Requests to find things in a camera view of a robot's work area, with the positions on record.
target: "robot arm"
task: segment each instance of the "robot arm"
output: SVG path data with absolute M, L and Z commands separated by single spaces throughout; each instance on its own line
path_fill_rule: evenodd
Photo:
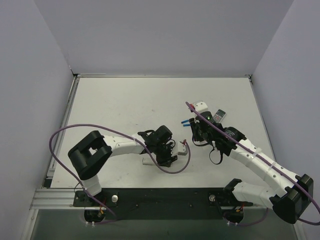
M 251 202 L 273 209 L 281 219 L 294 224 L 311 201 L 291 181 L 276 172 L 272 166 L 281 169 L 283 173 L 302 186 L 311 196 L 313 195 L 312 178 L 306 174 L 301 177 L 285 169 L 261 152 L 261 149 L 254 146 L 243 133 L 234 127 L 224 128 L 220 123 L 216 123 L 204 102 L 198 102 L 193 107 L 206 120 L 244 145 L 244 147 L 250 149 L 254 154 L 236 145 L 197 115 L 189 119 L 192 138 L 199 142 L 205 141 L 220 151 L 221 154 L 225 154 L 244 164 L 269 185 L 269 187 L 263 187 L 242 182 L 240 179 L 233 179 L 224 188 L 225 191 L 229 192 L 230 197 L 234 197 L 240 202 Z M 270 166 L 259 159 L 257 154 L 266 159 Z
M 159 166 L 170 167 L 178 155 L 186 155 L 186 146 L 172 140 L 172 132 L 164 125 L 156 131 L 138 132 L 132 139 L 144 143 L 151 153 L 156 155 Z M 69 152 L 73 167 L 77 171 L 83 187 L 96 196 L 102 190 L 98 172 L 106 161 L 123 154 L 145 154 L 145 149 L 138 142 L 121 136 L 101 135 L 95 130 L 84 137 Z

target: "screw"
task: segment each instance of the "screw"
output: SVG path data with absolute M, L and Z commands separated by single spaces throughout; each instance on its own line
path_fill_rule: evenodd
M 113 203 L 118 202 L 118 196 L 117 196 L 117 195 L 113 195 L 113 196 L 111 197 L 111 201 L 112 201 Z
M 215 200 L 216 200 L 216 196 L 213 195 L 213 194 L 211 194 L 211 195 L 209 196 L 209 201 L 210 201 L 210 202 L 214 202 Z

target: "gray wall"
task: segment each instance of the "gray wall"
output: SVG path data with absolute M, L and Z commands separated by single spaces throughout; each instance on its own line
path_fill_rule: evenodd
M 293 0 L 35 0 L 74 73 L 252 74 Z
M 314 181 L 320 202 L 320 1 L 295 0 L 253 74 L 253 88 L 279 163 Z M 310 206 L 303 218 L 319 221 Z M 308 239 L 320 227 L 307 226 Z
M 19 239 L 72 73 L 33 0 L 0 1 L 0 233 Z

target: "white table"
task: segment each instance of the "white table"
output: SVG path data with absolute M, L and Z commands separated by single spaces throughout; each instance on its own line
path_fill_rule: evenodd
M 236 160 L 224 156 L 220 165 L 209 160 L 211 148 L 196 147 L 191 129 L 181 121 L 193 117 L 185 102 L 202 100 L 212 115 L 222 109 L 224 127 L 233 126 L 253 144 L 272 157 L 265 128 L 247 78 L 81 78 L 70 112 L 68 125 L 91 123 L 126 134 L 156 130 L 166 125 L 175 140 L 187 139 L 191 148 L 189 166 L 179 174 L 166 174 L 156 166 L 142 165 L 147 155 L 128 154 L 107 160 L 98 176 L 105 188 L 214 188 L 224 187 L 232 179 L 266 186 L 253 172 Z M 65 132 L 58 157 L 74 173 L 67 153 L 84 138 L 91 127 L 77 127 Z M 99 130 L 103 135 L 112 133 Z M 218 162 L 220 154 L 211 159 Z M 177 171 L 187 161 L 179 156 L 169 171 Z M 77 181 L 60 165 L 55 169 L 51 187 L 73 188 Z

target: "metal frame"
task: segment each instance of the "metal frame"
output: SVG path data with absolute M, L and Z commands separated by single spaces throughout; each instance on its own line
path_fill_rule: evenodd
M 109 76 L 105 74 L 78 74 L 75 75 L 73 78 L 73 83 L 72 87 L 69 92 L 69 97 L 68 97 L 68 102 L 65 108 L 65 112 L 63 115 L 63 120 L 61 123 L 61 127 L 64 127 L 67 125 L 69 116 L 72 110 L 72 105 L 75 99 L 75 95 L 77 92 L 77 88 L 79 85 L 80 78 L 115 78 L 119 76 Z M 172 76 L 146 76 L 146 75 L 137 75 L 137 76 L 122 76 L 122 77 L 127 77 L 127 78 L 143 78 L 143 77 L 155 77 L 155 78 L 172 78 Z M 263 121 L 263 125 L 269 140 L 269 135 L 265 126 L 265 123 Z M 54 146 L 54 153 L 56 155 L 59 154 L 59 151 L 62 146 L 62 142 L 64 139 L 65 132 L 62 131 L 58 134 L 57 141 Z M 54 176 L 55 168 L 56 168 L 56 161 L 52 158 L 50 161 L 50 165 L 47 171 L 47 178 L 46 179 L 52 179 Z M 24 226 L 24 230 L 21 235 L 21 240 L 29 240 L 32 236 L 38 211 L 39 210 L 79 210 L 79 209 L 84 209 L 84 210 L 94 210 L 94 209 L 99 209 L 98 207 L 74 207 L 73 202 L 74 202 L 74 189 L 72 188 L 48 188 L 48 189 L 36 189 L 34 193 L 34 197 L 30 206 L 29 214 L 27 216 L 27 220 Z M 252 206 L 248 208 L 260 208 L 260 206 Z M 297 235 L 298 240 L 307 240 L 305 231 L 303 229 L 303 224 L 301 222 L 297 222 L 294 224 L 294 229 Z

